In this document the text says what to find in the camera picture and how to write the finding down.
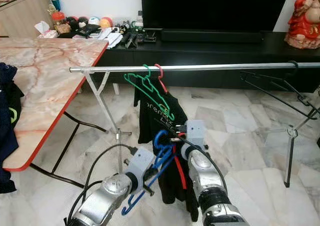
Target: red table edge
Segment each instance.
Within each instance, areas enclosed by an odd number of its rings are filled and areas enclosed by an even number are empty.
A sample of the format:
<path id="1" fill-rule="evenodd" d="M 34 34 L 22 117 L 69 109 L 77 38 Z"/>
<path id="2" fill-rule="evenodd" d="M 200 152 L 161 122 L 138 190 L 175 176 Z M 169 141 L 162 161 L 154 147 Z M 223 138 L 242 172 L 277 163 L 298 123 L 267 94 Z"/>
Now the red table edge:
<path id="1" fill-rule="evenodd" d="M 109 43 L 107 43 L 105 45 L 105 47 L 102 49 L 101 53 L 99 54 L 99 56 L 94 61 L 92 67 L 96 66 L 96 64 L 98 63 L 98 61 L 100 60 L 100 58 L 102 57 L 104 52 L 106 51 L 108 45 L 109 45 Z M 42 137 L 42 139 L 39 142 L 38 146 L 35 148 L 35 150 L 31 154 L 30 158 L 25 162 L 25 164 L 23 166 L 21 166 L 21 167 L 18 167 L 18 168 L 3 168 L 4 170 L 10 171 L 10 172 L 20 172 L 20 171 L 26 170 L 30 166 L 30 164 L 35 159 L 35 157 L 37 156 L 38 152 L 40 151 L 40 149 L 44 145 L 45 141 L 48 139 L 48 137 L 51 134 L 52 130 L 54 130 L 54 128 L 57 125 L 58 121 L 60 120 L 60 118 L 62 117 L 64 112 L 67 110 L 67 108 L 69 107 L 69 105 L 72 102 L 72 100 L 74 100 L 74 98 L 76 97 L 77 92 L 79 91 L 79 89 L 81 88 L 81 86 L 84 84 L 85 81 L 86 81 L 86 77 L 83 77 L 83 79 L 81 80 L 79 85 L 76 87 L 76 89 L 74 90 L 74 92 L 72 93 L 72 95 L 70 96 L 68 101 L 65 103 L 65 105 L 63 106 L 63 108 L 61 109 L 61 111 L 59 112 L 59 114 L 57 115 L 57 117 L 55 118 L 55 120 L 53 121 L 51 126 L 49 127 L 49 129 L 46 131 L 45 135 Z"/>

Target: black hanger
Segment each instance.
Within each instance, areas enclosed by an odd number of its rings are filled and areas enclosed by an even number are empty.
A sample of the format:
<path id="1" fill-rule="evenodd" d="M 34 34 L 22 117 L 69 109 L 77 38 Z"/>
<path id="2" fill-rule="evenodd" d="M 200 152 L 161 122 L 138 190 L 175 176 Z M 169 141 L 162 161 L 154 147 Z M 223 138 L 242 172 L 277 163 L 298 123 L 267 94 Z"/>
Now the black hanger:
<path id="1" fill-rule="evenodd" d="M 292 106 L 291 104 L 289 104 L 288 102 L 282 100 L 281 98 L 273 95 L 272 93 L 266 91 L 265 89 L 255 85 L 253 82 L 250 82 L 248 80 L 248 78 L 256 78 L 256 79 L 265 79 L 266 81 L 269 81 L 270 84 L 278 87 L 281 90 L 287 91 L 287 92 L 295 92 L 297 94 L 297 99 L 305 106 L 307 107 L 312 107 L 315 111 L 317 111 L 320 114 L 320 111 L 313 105 L 311 104 L 307 98 L 302 95 L 298 90 L 296 90 L 290 83 L 287 82 L 288 78 L 291 78 L 293 76 L 295 76 L 298 73 L 299 70 L 299 65 L 296 61 L 289 61 L 288 63 L 292 63 L 295 66 L 295 69 L 292 73 L 286 73 L 284 78 L 278 78 L 278 77 L 273 77 L 273 76 L 269 76 L 269 75 L 264 75 L 264 74 L 257 74 L 257 73 L 253 73 L 253 72 L 247 72 L 247 71 L 241 71 L 240 72 L 240 78 L 242 81 L 246 82 L 247 84 L 253 86 L 254 88 L 266 93 L 267 95 L 273 97 L 274 99 L 284 103 L 285 105 L 287 105 L 288 107 L 294 109 L 295 111 L 297 111 L 298 113 L 302 114 L 303 116 L 307 117 L 310 120 L 316 120 L 316 117 L 311 117 L 310 115 L 307 115 L 306 113 L 302 112 L 300 109 Z"/>

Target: soundbar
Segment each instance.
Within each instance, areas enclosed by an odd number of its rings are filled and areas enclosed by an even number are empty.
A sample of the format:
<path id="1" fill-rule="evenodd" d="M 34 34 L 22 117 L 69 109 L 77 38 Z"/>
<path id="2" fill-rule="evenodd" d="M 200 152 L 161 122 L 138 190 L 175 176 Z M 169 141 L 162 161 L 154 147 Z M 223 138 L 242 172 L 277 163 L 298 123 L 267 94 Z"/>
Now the soundbar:
<path id="1" fill-rule="evenodd" d="M 261 32 L 220 32 L 205 30 L 163 29 L 161 40 L 167 42 L 261 43 Z"/>

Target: blue hanger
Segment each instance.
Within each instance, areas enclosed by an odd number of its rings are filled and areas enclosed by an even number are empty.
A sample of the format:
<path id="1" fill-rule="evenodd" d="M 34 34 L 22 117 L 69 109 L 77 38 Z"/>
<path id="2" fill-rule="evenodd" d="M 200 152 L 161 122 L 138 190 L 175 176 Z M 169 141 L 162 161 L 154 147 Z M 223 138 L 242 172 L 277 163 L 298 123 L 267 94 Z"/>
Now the blue hanger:
<path id="1" fill-rule="evenodd" d="M 160 172 L 158 172 L 156 174 L 156 176 L 151 180 L 151 182 L 147 185 L 148 187 L 151 187 L 151 185 L 163 174 L 163 172 L 167 169 L 167 167 L 170 165 L 170 163 L 174 160 L 175 158 L 175 154 L 173 154 L 173 146 L 174 144 L 171 145 L 162 145 L 159 144 L 159 139 L 162 136 L 167 136 L 168 135 L 168 131 L 166 130 L 160 130 L 158 132 L 158 134 L 155 136 L 154 138 L 154 146 L 156 149 L 160 150 L 160 152 L 157 154 L 156 159 L 154 161 L 154 164 L 152 166 L 153 169 L 158 169 L 167 159 L 169 159 L 165 165 L 163 166 L 163 168 L 160 170 Z M 134 198 L 134 194 L 132 194 L 129 199 L 128 199 L 128 208 L 127 207 L 123 207 L 121 214 L 124 216 L 126 214 L 128 214 L 133 207 L 138 203 L 138 201 L 143 197 L 143 195 L 146 193 L 146 191 L 143 191 L 137 198 L 136 200 L 134 200 L 134 202 L 132 202 L 133 198 Z"/>

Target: white wall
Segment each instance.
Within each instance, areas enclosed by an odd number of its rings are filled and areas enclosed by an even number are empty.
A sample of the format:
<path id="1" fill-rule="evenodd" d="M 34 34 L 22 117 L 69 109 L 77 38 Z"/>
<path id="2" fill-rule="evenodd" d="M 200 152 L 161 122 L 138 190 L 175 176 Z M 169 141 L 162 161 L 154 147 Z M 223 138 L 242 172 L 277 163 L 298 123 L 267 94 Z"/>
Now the white wall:
<path id="1" fill-rule="evenodd" d="M 294 11 L 296 0 L 286 0 L 274 27 L 275 32 L 288 31 L 288 21 Z M 66 16 L 112 17 L 135 19 L 142 9 L 141 0 L 60 0 L 62 11 Z"/>
<path id="2" fill-rule="evenodd" d="M 273 31 L 275 32 L 287 32 L 289 25 L 288 21 L 290 20 L 292 13 L 294 12 L 296 0 L 286 0 L 280 16 L 275 24 Z"/>
<path id="3" fill-rule="evenodd" d="M 142 10 L 141 0 L 60 0 L 67 16 L 129 17 L 135 19 Z"/>

